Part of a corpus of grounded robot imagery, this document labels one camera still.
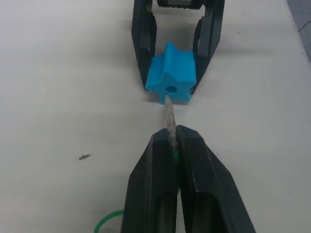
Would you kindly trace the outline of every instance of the star-shaped block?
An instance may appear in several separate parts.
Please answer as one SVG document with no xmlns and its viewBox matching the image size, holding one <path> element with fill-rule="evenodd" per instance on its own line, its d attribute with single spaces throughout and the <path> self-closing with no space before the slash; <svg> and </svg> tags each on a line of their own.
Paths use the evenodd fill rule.
<svg viewBox="0 0 311 233">
<path fill-rule="evenodd" d="M 179 51 L 167 43 L 163 55 L 154 56 L 148 72 L 146 89 L 173 100 L 190 100 L 190 90 L 196 84 L 193 51 Z"/>
</svg>

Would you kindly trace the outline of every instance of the small debris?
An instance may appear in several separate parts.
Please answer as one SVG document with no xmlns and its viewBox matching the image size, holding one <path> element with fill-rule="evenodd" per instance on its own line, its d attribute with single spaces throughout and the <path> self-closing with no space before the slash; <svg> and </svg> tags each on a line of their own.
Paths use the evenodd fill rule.
<svg viewBox="0 0 311 233">
<path fill-rule="evenodd" d="M 79 160 L 86 159 L 86 158 L 88 158 L 88 157 L 90 157 L 90 156 L 91 156 L 91 154 L 82 155 L 82 156 L 79 158 Z"/>
</svg>

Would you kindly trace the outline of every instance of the black plastic part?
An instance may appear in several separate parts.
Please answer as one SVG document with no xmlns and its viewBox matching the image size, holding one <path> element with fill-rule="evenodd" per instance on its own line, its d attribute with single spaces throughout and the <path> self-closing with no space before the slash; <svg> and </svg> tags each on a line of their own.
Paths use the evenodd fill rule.
<svg viewBox="0 0 311 233">
<path fill-rule="evenodd" d="M 168 132 L 155 133 L 130 175 L 121 233 L 174 233 L 177 182 Z"/>
<path fill-rule="evenodd" d="M 186 233 L 255 233 L 230 172 L 197 131 L 177 126 Z"/>
<path fill-rule="evenodd" d="M 153 0 L 135 0 L 132 39 L 140 77 L 145 87 L 151 59 L 156 47 L 156 18 L 152 13 Z M 205 6 L 205 16 L 199 20 L 194 33 L 193 52 L 196 64 L 196 85 L 204 76 L 209 62 L 218 46 L 223 21 L 225 0 L 157 0 L 161 7 L 200 9 Z"/>
</svg>

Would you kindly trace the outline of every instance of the green string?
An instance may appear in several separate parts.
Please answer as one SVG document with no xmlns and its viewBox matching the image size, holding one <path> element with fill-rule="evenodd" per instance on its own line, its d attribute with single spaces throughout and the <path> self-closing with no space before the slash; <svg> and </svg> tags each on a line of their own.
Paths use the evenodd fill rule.
<svg viewBox="0 0 311 233">
<path fill-rule="evenodd" d="M 110 219 L 112 219 L 113 217 L 117 217 L 120 215 L 123 215 L 124 210 L 117 210 L 115 212 L 112 212 L 110 214 L 108 214 L 106 217 L 104 217 L 95 227 L 94 233 L 99 233 L 100 228 Z"/>
<path fill-rule="evenodd" d="M 179 156 L 178 156 L 178 149 L 174 149 L 173 150 L 174 153 L 174 162 L 175 162 L 175 166 L 178 169 L 179 167 Z M 99 233 L 99 230 L 101 229 L 101 227 L 110 219 L 123 215 L 124 214 L 124 210 L 117 210 L 115 212 L 112 212 L 110 214 L 108 214 L 106 217 L 104 217 L 95 227 L 94 233 Z"/>
</svg>

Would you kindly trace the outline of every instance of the white tabletop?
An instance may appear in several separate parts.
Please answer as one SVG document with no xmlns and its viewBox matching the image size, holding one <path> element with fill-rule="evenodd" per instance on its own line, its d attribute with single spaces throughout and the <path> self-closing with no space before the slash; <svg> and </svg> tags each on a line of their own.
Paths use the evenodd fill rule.
<svg viewBox="0 0 311 233">
<path fill-rule="evenodd" d="M 1 233 L 92 232 L 123 208 L 131 171 L 165 127 L 164 106 L 139 77 L 133 5 L 2 0 Z M 202 10 L 154 12 L 158 54 L 168 40 L 192 48 Z M 310 232 L 310 101 L 310 64 L 286 1 L 226 0 L 206 75 L 174 109 L 230 170 L 257 233 Z"/>
</svg>

